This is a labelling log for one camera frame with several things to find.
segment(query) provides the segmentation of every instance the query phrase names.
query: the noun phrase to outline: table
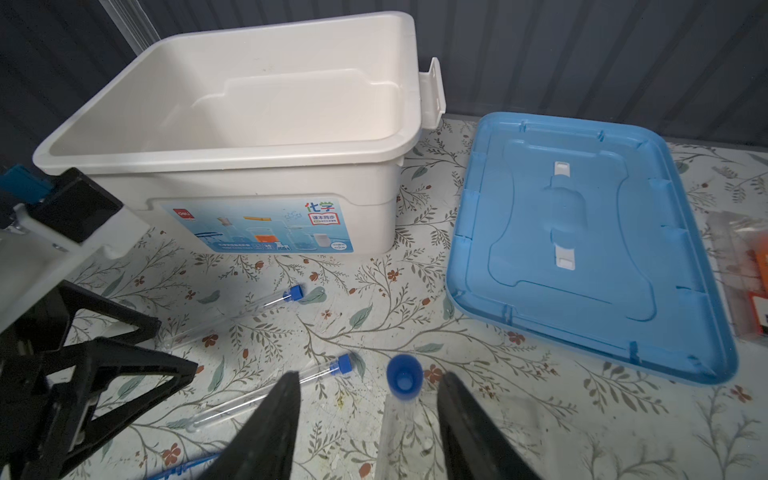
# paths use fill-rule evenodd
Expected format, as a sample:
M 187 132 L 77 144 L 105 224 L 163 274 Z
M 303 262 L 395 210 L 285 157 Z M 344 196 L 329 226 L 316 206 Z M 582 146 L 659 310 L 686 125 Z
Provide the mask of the table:
M 737 341 L 737 376 L 701 388 L 571 353 L 454 311 L 443 277 L 475 126 L 445 119 L 409 154 L 397 201 L 396 248 L 387 254 L 205 254 L 182 250 L 153 227 L 125 258 L 93 257 L 74 271 L 71 281 L 157 315 L 172 331 L 209 309 L 234 312 L 293 283 L 305 285 L 314 301 L 248 319 L 176 352 L 200 364 L 193 383 L 70 477 L 145 478 L 217 452 L 233 437 L 233 423 L 195 434 L 183 428 L 206 402 L 233 398 L 281 371 L 351 350 L 357 354 L 354 375 L 302 390 L 294 478 L 373 478 L 385 369 L 398 353 L 419 359 L 428 391 L 450 370 L 480 398 L 533 402 L 543 415 L 544 443 L 557 445 L 538 452 L 534 463 L 559 465 L 552 471 L 563 478 L 768 478 L 765 347 Z M 679 143 L 670 148 L 705 242 L 708 212 L 768 216 L 768 154 Z M 712 248 L 709 253 L 718 254 Z M 81 313 L 69 342 L 109 328 L 108 321 Z M 105 412 L 156 381 L 118 379 L 98 408 Z M 426 429 L 419 435 L 431 441 L 426 437 L 434 434 Z M 442 463 L 439 455 L 434 461 Z

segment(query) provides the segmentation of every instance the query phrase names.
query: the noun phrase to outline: storage bin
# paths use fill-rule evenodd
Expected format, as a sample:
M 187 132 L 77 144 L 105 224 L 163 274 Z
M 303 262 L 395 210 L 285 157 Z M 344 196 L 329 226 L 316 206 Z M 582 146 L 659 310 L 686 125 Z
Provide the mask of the storage bin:
M 33 160 L 82 170 L 195 251 L 382 253 L 403 155 L 444 112 L 439 63 L 419 73 L 404 13 L 176 35 Z

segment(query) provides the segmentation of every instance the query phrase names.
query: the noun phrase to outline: orange liquid illustration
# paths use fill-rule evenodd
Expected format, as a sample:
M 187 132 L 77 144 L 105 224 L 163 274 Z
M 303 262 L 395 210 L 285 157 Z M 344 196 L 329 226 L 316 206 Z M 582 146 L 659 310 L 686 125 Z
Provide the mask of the orange liquid illustration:
M 259 243 L 277 243 L 279 240 L 274 235 L 254 235 Z

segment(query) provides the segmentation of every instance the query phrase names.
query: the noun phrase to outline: bin handle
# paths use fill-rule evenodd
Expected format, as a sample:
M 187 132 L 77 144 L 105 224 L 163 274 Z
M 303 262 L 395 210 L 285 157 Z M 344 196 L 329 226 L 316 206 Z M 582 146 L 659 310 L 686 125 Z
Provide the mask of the bin handle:
M 429 71 L 419 72 L 419 90 L 422 98 L 422 128 L 435 130 L 445 113 L 445 92 L 442 89 L 440 60 L 432 57 Z

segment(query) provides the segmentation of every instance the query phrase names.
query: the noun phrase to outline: deli logo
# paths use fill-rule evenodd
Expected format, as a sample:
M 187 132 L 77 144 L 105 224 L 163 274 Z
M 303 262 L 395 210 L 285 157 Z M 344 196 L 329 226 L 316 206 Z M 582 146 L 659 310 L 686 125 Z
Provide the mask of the deli logo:
M 176 212 L 176 215 L 185 220 L 194 220 L 193 215 L 186 208 L 174 208 L 174 212 Z

